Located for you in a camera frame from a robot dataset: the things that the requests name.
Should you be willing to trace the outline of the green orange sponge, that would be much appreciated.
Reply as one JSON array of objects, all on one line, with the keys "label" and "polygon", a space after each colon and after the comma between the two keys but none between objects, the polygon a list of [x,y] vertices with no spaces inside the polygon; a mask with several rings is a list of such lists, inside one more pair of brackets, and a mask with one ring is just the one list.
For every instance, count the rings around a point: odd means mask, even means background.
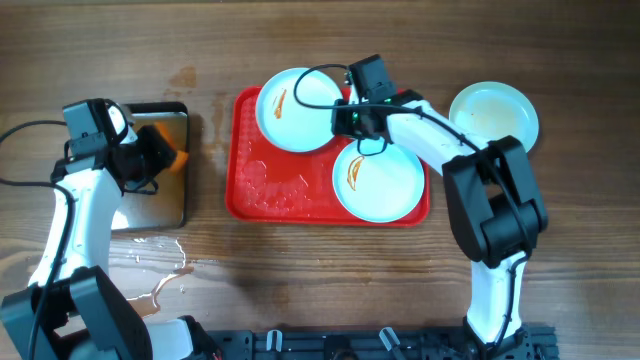
[{"label": "green orange sponge", "polygon": [[173,136],[171,135],[169,128],[166,126],[165,123],[156,122],[154,124],[154,127],[173,153],[173,159],[171,160],[171,163],[168,166],[168,170],[172,173],[177,173],[181,171],[188,162],[189,154],[185,151],[179,150],[176,147]]}]

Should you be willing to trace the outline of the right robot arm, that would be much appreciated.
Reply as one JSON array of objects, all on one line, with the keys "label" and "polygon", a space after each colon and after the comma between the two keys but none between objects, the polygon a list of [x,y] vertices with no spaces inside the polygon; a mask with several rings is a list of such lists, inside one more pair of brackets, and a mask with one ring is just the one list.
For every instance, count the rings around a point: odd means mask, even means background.
[{"label": "right robot arm", "polygon": [[548,225],[523,145],[511,135],[499,140],[473,135],[412,90],[374,103],[335,101],[332,131],[356,142],[398,145],[442,176],[451,231],[471,262],[464,330],[474,355],[491,359],[522,345],[522,277]]}]

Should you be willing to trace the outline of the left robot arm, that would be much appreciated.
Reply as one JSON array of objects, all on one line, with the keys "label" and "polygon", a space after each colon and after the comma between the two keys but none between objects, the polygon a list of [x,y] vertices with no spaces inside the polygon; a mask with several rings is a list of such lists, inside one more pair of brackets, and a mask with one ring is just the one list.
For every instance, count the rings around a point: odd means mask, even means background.
[{"label": "left robot arm", "polygon": [[146,324],[108,276],[112,220],[128,183],[142,188],[187,154],[161,124],[122,139],[66,142],[47,187],[56,208],[41,262],[26,289],[4,298],[2,322],[24,359],[219,359],[191,316]]}]

